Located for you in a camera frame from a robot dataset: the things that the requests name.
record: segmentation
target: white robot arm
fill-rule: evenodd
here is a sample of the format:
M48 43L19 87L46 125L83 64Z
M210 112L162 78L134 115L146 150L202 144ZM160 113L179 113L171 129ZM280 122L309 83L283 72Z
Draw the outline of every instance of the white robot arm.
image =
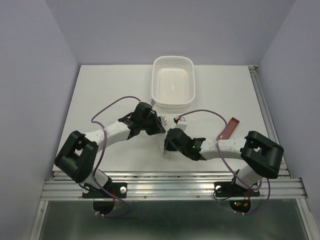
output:
M178 151L194 161L225 158L244 160L247 166L240 169L229 183L223 197L230 197L230 193L246 192L248 186L257 183L261 178L276 179L282 161L284 149L277 143L256 131L250 131L245 138L216 140L190 138L184 132L187 123L180 119L175 128L169 129L164 150Z
M137 136L141 131L148 135L164 134L166 121L152 110L153 104L139 102L134 112L118 119L105 129L88 133L72 132L54 160L54 164L79 184L99 189L93 179L96 155L103 148ZM97 170L95 178L104 189L110 189L112 180Z

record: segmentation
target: lavender wall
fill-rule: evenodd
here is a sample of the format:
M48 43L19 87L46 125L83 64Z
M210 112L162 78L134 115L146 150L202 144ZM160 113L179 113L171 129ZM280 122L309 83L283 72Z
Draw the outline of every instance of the lavender wall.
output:
M294 177L302 177L319 228L319 0L297 0L258 73L288 167Z
M0 3L0 239L29 239L78 63L44 0Z
M257 64L294 0L46 0L81 64Z

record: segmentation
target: white basket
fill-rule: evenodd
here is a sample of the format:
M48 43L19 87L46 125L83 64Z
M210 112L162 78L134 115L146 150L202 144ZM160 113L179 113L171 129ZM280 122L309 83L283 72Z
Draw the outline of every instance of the white basket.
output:
M166 109L183 109L196 96L194 63L184 56L161 56L153 63L151 96Z

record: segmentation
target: purple cable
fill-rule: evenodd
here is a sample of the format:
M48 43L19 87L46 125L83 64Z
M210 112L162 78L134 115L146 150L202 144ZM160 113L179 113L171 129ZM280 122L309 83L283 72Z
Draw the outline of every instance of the purple cable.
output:
M127 211L125 211L125 212L123 212L123 213L120 213L120 214L117 214L117 215L109 216L109 215L102 215L102 214L99 213L99 215L102 216L102 217L104 217L104 218L114 218L114 217L123 216L123 215L125 215L125 214L127 214L128 212L131 211L131 206L130 206L129 202L127 202L127 201L125 201L125 200L123 200L123 199L121 199L121 198L119 198L119 197L111 194L111 193L108 192L107 190L105 190L104 187L101 186L100 183L99 183L99 182L97 181L97 179L96 179L96 172L97 172L97 170L98 170L98 167L99 167L99 165L100 165L100 163L101 163L101 161L102 161L102 159L103 159L103 157L104 157L105 151L106 151L106 146L107 146L107 132L106 132L106 130L105 130L105 126L104 126L101 122L96 121L95 118L96 118L97 116L99 116L102 112L104 112L106 109L110 108L112 105L114 105L114 104L116 104L117 102L119 102L120 100L122 100L122 99L129 99L129 98L131 98L131 99L137 99L137 100L140 102L140 99L137 98L137 97L135 97L135 96L123 96L123 97L119 98L118 100L114 101L113 103L109 104L108 106L106 106L106 107L105 107L104 109L102 109L101 111L99 111L99 112L98 112L96 115L94 115L93 118L91 119L91 123L93 123L93 124L98 124L98 125L102 128L102 130L103 130L103 135L104 135L103 147L102 147L101 155L100 155L99 161L98 161L98 163L97 163L97 165L96 165L96 167L95 167L95 169L93 170L93 173L92 173L93 180L94 180L94 182L98 185L98 187L99 187L104 193L108 194L108 195L109 195L110 197L112 197L113 199L117 199L118 201L125 203L125 204L128 206Z
M220 158L222 159L223 163L225 164L225 166L226 166L226 167L229 169L229 171L236 177L236 179L238 179L238 180L240 181L240 183L242 183L243 185L245 185L245 186L246 186L248 189L250 189L250 190L258 191L258 190L261 188L261 186L262 186L262 181L260 180L260 183L259 183L258 187L253 188L253 187L249 186L241 177L239 177L239 176L236 174L235 171L233 171L233 169L232 169L232 168L230 167L230 165L227 163L225 157L223 156L223 154L222 154L222 152L221 152L221 150L220 150L220 148L219 148L219 139L220 139L220 136L221 136L221 135L225 132L225 130L227 129L227 121L225 120L225 118L224 118L223 116L221 116L219 113L216 113L216 112L210 111L210 110L206 110L206 109L199 109L199 110L189 111L189 112L186 112L186 113L184 113L184 114L181 114L181 115L179 116L179 118L181 118L181 117L183 117L183 116L185 116L185 115L189 115L189 114L196 113L196 112L208 112L208 113L212 113L212 114L218 116L219 118L221 118L221 119L223 120L223 122L224 122L224 124L225 124L225 127L224 127L224 129L222 130L222 132L220 132L219 135L218 135L218 136L216 137L216 139L215 139L215 140L216 140L216 149L217 149L217 151L218 151L218 154L219 154Z

